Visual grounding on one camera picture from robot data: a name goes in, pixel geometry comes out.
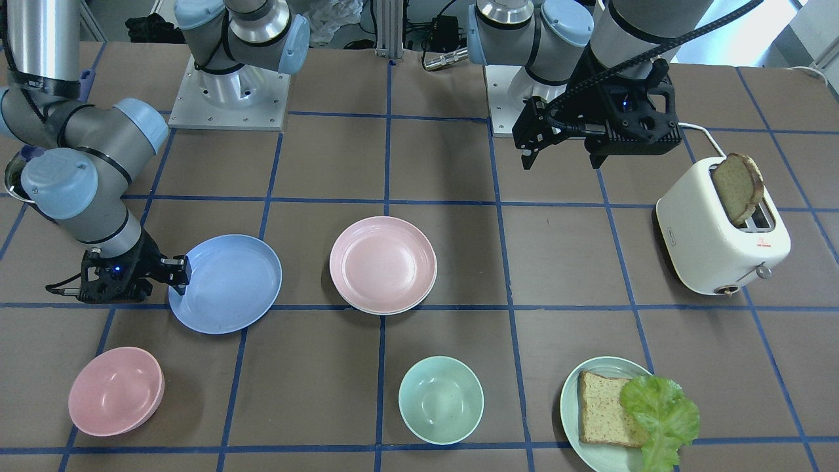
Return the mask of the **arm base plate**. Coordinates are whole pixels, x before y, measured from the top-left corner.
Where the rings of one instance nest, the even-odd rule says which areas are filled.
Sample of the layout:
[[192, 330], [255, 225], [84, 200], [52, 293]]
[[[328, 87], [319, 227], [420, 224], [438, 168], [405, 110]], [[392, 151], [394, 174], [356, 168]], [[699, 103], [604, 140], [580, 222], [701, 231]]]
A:
[[513, 125], [532, 94], [532, 80], [522, 66], [484, 67], [486, 99], [495, 137], [511, 138]]
[[290, 75], [245, 65], [227, 75], [198, 71], [189, 58], [168, 125], [192, 130], [284, 128]]

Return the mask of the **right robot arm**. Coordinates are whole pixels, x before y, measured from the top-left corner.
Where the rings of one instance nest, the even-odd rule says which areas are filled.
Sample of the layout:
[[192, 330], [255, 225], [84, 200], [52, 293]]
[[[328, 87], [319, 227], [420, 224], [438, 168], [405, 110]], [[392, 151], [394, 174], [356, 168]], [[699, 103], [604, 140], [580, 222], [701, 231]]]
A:
[[[243, 71], [294, 75], [311, 25], [284, 1], [178, 1], [177, 23], [212, 102], [260, 95]], [[78, 274], [47, 292], [80, 302], [142, 302], [158, 281], [185, 295], [191, 260], [163, 254], [122, 197], [170, 134], [147, 102], [108, 109], [81, 99], [78, 1], [3, 1], [2, 134], [39, 150], [19, 173], [27, 200], [86, 249]]]

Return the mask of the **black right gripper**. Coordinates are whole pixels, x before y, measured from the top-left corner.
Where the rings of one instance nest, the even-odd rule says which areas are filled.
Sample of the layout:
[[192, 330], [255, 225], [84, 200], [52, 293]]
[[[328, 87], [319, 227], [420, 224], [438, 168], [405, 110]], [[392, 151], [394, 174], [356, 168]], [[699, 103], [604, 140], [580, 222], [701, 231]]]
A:
[[171, 258], [162, 254], [143, 229], [138, 242], [122, 255], [105, 258], [95, 250], [86, 251], [78, 274], [45, 290], [88, 304], [138, 303], [152, 294], [150, 280], [185, 294], [191, 282], [191, 260], [185, 254]]

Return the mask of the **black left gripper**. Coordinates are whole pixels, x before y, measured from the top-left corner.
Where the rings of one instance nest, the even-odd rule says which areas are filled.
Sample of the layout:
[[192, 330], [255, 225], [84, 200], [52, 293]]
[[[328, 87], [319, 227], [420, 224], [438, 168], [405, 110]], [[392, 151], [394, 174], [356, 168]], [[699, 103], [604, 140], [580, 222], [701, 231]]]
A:
[[566, 92], [548, 101], [533, 95], [513, 125], [522, 167], [530, 170], [537, 154], [569, 138], [583, 138], [591, 167], [600, 169], [612, 155], [664, 155], [682, 143], [675, 113], [669, 63], [656, 58], [640, 79], [604, 75], [593, 56], [584, 56]]

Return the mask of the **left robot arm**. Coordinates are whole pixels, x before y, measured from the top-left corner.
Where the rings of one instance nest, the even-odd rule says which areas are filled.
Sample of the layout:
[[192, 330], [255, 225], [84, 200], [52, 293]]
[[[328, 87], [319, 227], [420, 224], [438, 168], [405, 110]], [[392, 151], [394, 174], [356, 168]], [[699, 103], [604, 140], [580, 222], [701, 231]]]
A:
[[515, 66], [511, 134], [522, 167], [581, 138], [591, 167], [612, 155], [663, 155], [682, 143], [669, 78], [674, 50], [705, 34], [709, 1], [477, 1], [469, 8], [474, 64]]

